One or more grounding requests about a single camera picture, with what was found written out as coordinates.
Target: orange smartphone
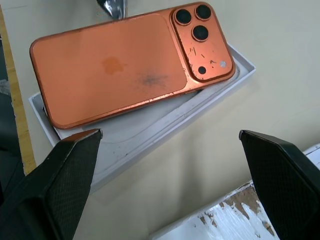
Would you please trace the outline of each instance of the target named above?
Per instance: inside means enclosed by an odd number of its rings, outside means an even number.
[[[197,91],[235,73],[205,2],[42,37],[30,57],[48,117],[59,129]]]

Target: smudge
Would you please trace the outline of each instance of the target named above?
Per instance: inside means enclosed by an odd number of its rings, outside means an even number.
[[[268,222],[263,221],[262,224],[263,224],[263,226],[265,227],[265,229],[267,229],[268,232],[269,232],[272,236],[275,236],[275,233],[274,233],[274,231],[272,230],[271,225],[270,225]]]
[[[102,62],[104,72],[113,75],[116,72],[122,72],[127,64],[122,64],[116,57],[108,57]]]
[[[163,75],[163,76],[152,76],[152,75],[147,75],[144,79],[143,79],[143,84],[146,86],[155,86],[155,85],[160,85],[163,86],[164,82],[163,79],[166,79],[168,76]]]

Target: white tray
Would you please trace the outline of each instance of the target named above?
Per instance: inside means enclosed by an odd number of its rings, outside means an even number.
[[[167,139],[165,137],[171,136],[187,123],[190,124],[191,120],[212,107],[217,100],[256,71],[256,67],[249,60],[231,45],[229,47],[236,63],[236,73],[231,79],[202,91],[160,101],[83,127],[68,130],[54,128],[44,111],[41,94],[31,96],[29,101],[53,146],[72,134],[94,128],[102,129],[103,139],[91,185],[91,191],[96,191],[147,155],[161,141]]]

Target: metal tool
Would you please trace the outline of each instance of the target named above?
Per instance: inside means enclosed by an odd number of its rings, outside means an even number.
[[[112,20],[124,19],[127,15],[127,0],[97,0],[101,8],[111,16]]]

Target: table surface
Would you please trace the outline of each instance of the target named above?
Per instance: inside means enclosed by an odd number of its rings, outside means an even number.
[[[191,0],[128,0],[128,15]],[[89,196],[74,239],[142,239],[250,179],[241,129],[320,142],[320,2],[208,0],[223,32],[257,72],[241,89]],[[52,149],[28,102],[39,91],[29,57],[42,36],[108,20],[95,0],[0,0],[34,159]]]

